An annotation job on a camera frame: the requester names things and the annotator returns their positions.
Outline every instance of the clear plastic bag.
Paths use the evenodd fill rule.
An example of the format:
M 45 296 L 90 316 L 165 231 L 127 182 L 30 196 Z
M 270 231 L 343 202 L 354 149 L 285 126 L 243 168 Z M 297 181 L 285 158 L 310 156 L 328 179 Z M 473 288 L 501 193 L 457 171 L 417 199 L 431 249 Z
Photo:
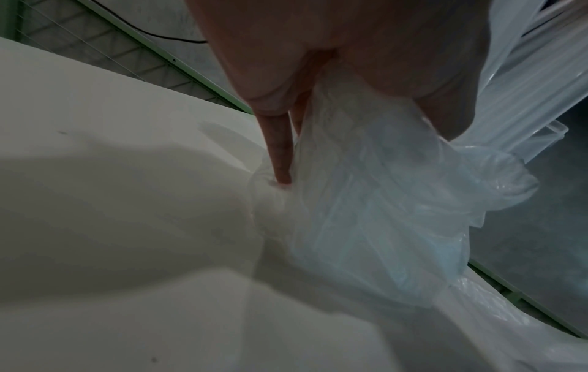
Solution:
M 419 306 L 463 274 L 469 226 L 538 186 L 519 160 L 453 148 L 411 100 L 338 63 L 313 91 L 292 177 L 275 185 L 268 159 L 252 177 L 261 233 L 306 270 Z

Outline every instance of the wire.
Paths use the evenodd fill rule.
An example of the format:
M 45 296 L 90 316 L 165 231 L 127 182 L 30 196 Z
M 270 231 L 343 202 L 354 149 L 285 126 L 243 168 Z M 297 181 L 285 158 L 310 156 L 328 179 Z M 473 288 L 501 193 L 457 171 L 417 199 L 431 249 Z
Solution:
M 158 37 L 160 39 L 165 39 L 165 40 L 174 40 L 174 41 L 181 41 L 184 43 L 191 43 L 191 44 L 207 44 L 208 41 L 206 40 L 190 40 L 190 39 L 182 39 L 181 37 L 171 37 L 171 36 L 163 36 L 163 35 L 158 35 L 158 34 L 154 34 L 152 32 L 149 31 L 145 31 L 144 29 L 141 29 L 135 25 L 133 25 L 131 22 L 125 20 L 123 17 L 121 17 L 120 15 L 114 13 L 114 11 L 110 10 L 107 6 L 102 5 L 101 3 L 99 3 L 97 0 L 91 0 L 93 3 L 95 3 L 96 5 L 98 5 L 99 7 L 103 8 L 104 10 L 106 10 L 108 13 L 114 15 L 116 18 L 120 19 L 124 24 L 126 24 L 127 26 L 130 26 L 134 29 L 136 29 L 137 31 L 141 31 L 143 34 L 149 35 L 149 36 L 153 36 L 153 37 Z

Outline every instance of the hand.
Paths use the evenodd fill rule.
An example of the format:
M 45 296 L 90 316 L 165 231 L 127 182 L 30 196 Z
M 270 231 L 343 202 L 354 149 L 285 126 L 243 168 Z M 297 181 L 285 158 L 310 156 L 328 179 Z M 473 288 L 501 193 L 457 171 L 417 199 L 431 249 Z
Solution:
M 334 57 L 373 88 L 412 97 L 446 139 L 473 120 L 491 0 L 186 1 L 253 109 L 280 183 L 291 182 L 290 117 L 300 133 L 317 74 Z

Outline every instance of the black cable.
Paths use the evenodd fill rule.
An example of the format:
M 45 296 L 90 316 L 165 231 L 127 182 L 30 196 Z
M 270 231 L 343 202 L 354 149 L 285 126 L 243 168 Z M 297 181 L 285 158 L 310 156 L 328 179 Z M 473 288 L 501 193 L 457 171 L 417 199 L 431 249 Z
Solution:
M 190 39 L 182 39 L 181 37 L 171 37 L 171 36 L 163 36 L 163 35 L 153 34 L 151 32 L 145 31 L 144 29 L 140 29 L 139 27 L 133 25 L 129 21 L 125 20 L 123 17 L 121 17 L 118 14 L 114 13 L 114 11 L 110 10 L 107 6 L 102 5 L 101 3 L 99 3 L 97 0 L 92 0 L 92 2 L 95 3 L 96 5 L 98 5 L 99 7 L 103 8 L 104 10 L 106 10 L 108 13 L 114 15 L 116 18 L 120 19 L 127 26 L 130 26 L 130 27 L 136 29 L 137 31 L 141 31 L 143 34 L 146 34 L 146 35 L 149 35 L 149 36 L 153 36 L 153 37 L 158 37 L 160 39 L 181 41 L 181 42 L 184 42 L 184 43 L 192 43 L 192 44 L 207 44 L 208 43 L 208 41 L 206 41 L 206 40 L 190 40 Z

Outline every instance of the gray floor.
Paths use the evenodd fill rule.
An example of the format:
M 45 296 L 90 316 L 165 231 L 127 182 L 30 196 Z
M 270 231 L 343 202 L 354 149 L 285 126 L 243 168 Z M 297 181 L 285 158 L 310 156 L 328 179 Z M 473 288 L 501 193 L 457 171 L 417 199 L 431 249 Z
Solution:
M 588 100 L 559 120 L 566 137 L 528 165 L 540 190 L 472 229 L 472 258 L 588 337 Z

